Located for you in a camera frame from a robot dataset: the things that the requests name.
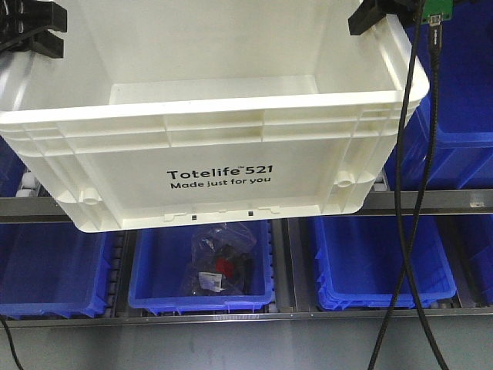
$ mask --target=green circuit board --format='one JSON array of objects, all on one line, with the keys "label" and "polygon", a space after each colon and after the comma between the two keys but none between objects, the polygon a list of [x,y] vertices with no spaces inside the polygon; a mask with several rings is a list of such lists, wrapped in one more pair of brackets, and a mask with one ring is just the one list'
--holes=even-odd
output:
[{"label": "green circuit board", "polygon": [[444,21],[452,18],[454,0],[427,0],[424,4],[422,23],[428,23],[430,16],[441,15]]}]

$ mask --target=blue plastic bin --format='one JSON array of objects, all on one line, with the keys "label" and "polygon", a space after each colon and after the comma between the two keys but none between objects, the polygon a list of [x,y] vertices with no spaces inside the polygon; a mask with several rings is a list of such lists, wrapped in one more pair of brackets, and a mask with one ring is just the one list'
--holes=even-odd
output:
[{"label": "blue plastic bin", "polygon": [[[427,35],[420,61],[430,71]],[[428,189],[493,187],[493,2],[463,4],[444,23],[439,130]],[[403,188],[416,190],[428,147],[430,101],[424,99],[407,125]],[[395,151],[385,165],[395,185]]]},{"label": "blue plastic bin", "polygon": [[24,163],[0,136],[0,197],[15,196],[24,169]]},{"label": "blue plastic bin", "polygon": [[493,215],[457,216],[456,224],[472,274],[487,303],[493,303]]},{"label": "blue plastic bin", "polygon": [[273,297],[268,221],[243,223],[257,239],[251,254],[253,273],[249,295],[180,297],[185,267],[191,261],[196,226],[141,230],[130,281],[129,303],[160,312],[256,310]]},{"label": "blue plastic bin", "polygon": [[[406,228],[411,227],[406,217]],[[402,265],[395,217],[313,217],[315,273],[320,306],[386,307]],[[455,295],[455,283],[432,217],[422,217],[412,264],[425,307]],[[398,307],[414,307],[407,282]]]},{"label": "blue plastic bin", "polygon": [[0,224],[0,314],[103,313],[113,238],[73,224]]}]

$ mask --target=plastic bin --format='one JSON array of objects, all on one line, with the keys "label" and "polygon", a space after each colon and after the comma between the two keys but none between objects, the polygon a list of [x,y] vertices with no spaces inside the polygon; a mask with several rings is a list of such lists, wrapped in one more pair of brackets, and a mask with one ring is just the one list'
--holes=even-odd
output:
[{"label": "plastic bin", "polygon": [[112,241],[72,224],[0,224],[0,314],[102,314]]},{"label": "plastic bin", "polygon": [[196,227],[141,230],[130,281],[129,303],[134,308],[160,312],[256,310],[273,297],[268,221],[245,225],[257,239],[249,295],[180,297],[186,265],[191,261],[191,239]]},{"label": "plastic bin", "polygon": [[396,140],[411,47],[394,16],[353,37],[358,0],[57,2],[64,59],[0,59],[0,134],[78,228],[361,207]]},{"label": "plastic bin", "polygon": [[24,169],[24,163],[0,136],[0,197],[15,196]]},{"label": "plastic bin", "polygon": [[[429,71],[426,35],[420,60]],[[463,4],[444,25],[437,150],[428,189],[493,187],[493,2]],[[430,103],[406,129],[403,188],[416,190],[428,146]],[[395,152],[385,170],[395,185]]]},{"label": "plastic bin", "polygon": [[[411,217],[405,222],[409,230]],[[315,217],[311,223],[320,306],[387,307],[402,265],[396,218]],[[412,264],[425,307],[454,296],[454,279],[432,217],[420,220]],[[397,306],[414,307],[407,282]]]},{"label": "plastic bin", "polygon": [[493,215],[457,216],[471,271],[483,298],[493,303]]}]

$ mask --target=gray wall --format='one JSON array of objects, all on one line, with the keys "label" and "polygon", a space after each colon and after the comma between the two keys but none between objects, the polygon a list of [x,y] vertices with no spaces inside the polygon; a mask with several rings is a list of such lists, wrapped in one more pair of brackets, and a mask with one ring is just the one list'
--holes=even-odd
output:
[{"label": "gray wall", "polygon": [[[25,370],[366,369],[380,320],[14,329]],[[493,317],[432,318],[451,369],[493,368]],[[394,320],[377,369],[438,368],[418,320]],[[0,369],[15,370],[0,331]]]}]

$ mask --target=metal shelf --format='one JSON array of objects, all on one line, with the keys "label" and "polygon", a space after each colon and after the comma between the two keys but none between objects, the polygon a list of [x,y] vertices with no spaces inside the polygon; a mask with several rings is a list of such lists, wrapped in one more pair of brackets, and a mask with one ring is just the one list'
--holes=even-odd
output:
[{"label": "metal shelf", "polygon": [[[412,214],[416,191],[402,192],[404,214]],[[493,214],[493,190],[430,190],[424,197],[422,214]],[[394,214],[394,193],[370,192],[361,216]],[[0,223],[70,222],[51,197],[0,198]]]},{"label": "metal shelf", "polygon": [[[273,220],[273,271],[275,301],[255,312],[227,313],[215,311],[201,314],[164,314],[154,316],[144,310],[128,306],[127,296],[132,269],[136,232],[126,231],[122,256],[119,261],[119,281],[113,306],[100,318],[40,318],[9,322],[13,328],[78,327],[107,325],[157,325],[179,323],[206,323],[225,321],[321,320],[342,318],[382,318],[384,309],[350,309],[346,311],[321,311],[317,306],[310,254],[309,234],[305,219]],[[477,294],[468,266],[461,258],[461,242],[454,235],[452,217],[438,217],[444,245],[458,287],[451,300],[440,302],[436,308],[426,310],[429,316],[479,316],[493,315]],[[414,310],[397,309],[394,317],[414,317]]]}]

